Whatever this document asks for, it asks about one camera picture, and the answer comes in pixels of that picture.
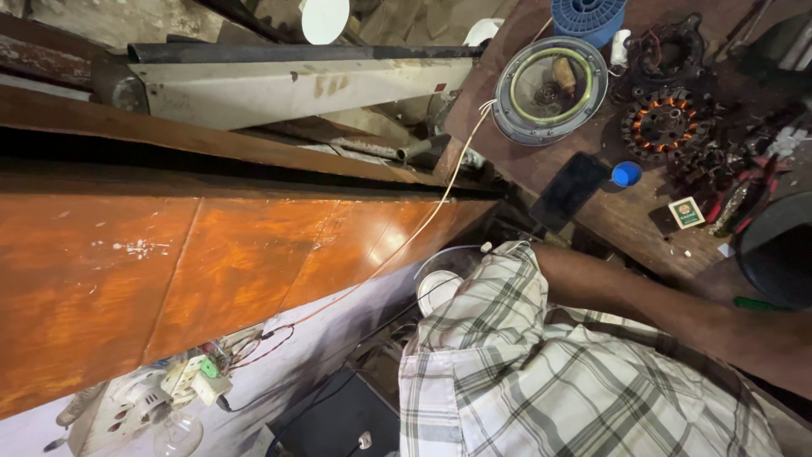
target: plaid shirt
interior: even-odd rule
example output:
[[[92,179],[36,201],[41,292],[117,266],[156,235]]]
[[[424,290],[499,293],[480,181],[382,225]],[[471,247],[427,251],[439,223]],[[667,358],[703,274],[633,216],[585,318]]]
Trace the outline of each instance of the plaid shirt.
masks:
[[[507,243],[419,324],[402,456],[780,455],[729,366],[616,316],[548,313],[546,295],[529,245]]]

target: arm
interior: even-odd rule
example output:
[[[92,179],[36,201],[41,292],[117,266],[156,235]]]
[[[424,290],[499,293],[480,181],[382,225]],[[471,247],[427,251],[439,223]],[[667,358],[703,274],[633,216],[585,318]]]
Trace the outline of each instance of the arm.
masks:
[[[533,244],[551,302],[653,324],[686,346],[812,398],[812,314],[727,308],[570,250]]]

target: person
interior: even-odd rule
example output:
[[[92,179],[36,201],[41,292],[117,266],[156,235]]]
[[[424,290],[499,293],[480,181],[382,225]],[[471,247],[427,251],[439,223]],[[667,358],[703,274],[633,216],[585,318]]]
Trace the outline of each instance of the person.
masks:
[[[780,455],[732,366],[812,398],[809,329],[506,243],[404,348],[400,454]]]

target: white wall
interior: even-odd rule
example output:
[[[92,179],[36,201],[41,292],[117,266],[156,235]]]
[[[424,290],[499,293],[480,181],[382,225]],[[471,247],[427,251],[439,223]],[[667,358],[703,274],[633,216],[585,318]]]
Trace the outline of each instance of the white wall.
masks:
[[[324,359],[366,335],[398,311],[390,308],[382,317],[385,308],[414,294],[412,276],[418,266],[401,268],[391,275],[370,281],[344,300],[297,325],[293,337],[261,361],[239,368],[231,379],[234,388],[227,395],[231,408],[242,407],[259,394],[276,389],[261,401],[238,413],[224,412],[217,405],[207,407],[198,398],[186,406],[183,411],[199,417],[205,429],[203,442],[194,456],[236,457],[250,449],[265,422],[273,420],[309,393],[313,383],[335,370],[343,362],[343,355],[354,346],[342,350],[328,362],[323,363]],[[266,329],[294,322],[343,293],[286,311],[269,320]],[[264,354],[286,336],[287,330],[280,331],[264,341],[254,355]],[[42,455],[42,448],[48,443],[67,437],[54,419],[70,399],[70,396],[61,398],[0,421],[0,455]],[[94,456],[150,457],[153,455],[152,445],[153,435],[147,432],[123,443],[118,449],[106,448]],[[71,457],[71,452],[66,444],[46,455]]]

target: smartphone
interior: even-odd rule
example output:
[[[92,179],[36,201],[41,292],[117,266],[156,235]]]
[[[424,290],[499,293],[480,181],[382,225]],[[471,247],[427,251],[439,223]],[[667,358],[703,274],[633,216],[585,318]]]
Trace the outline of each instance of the smartphone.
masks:
[[[530,208],[530,217],[558,233],[611,176],[611,169],[585,152],[577,152]]]

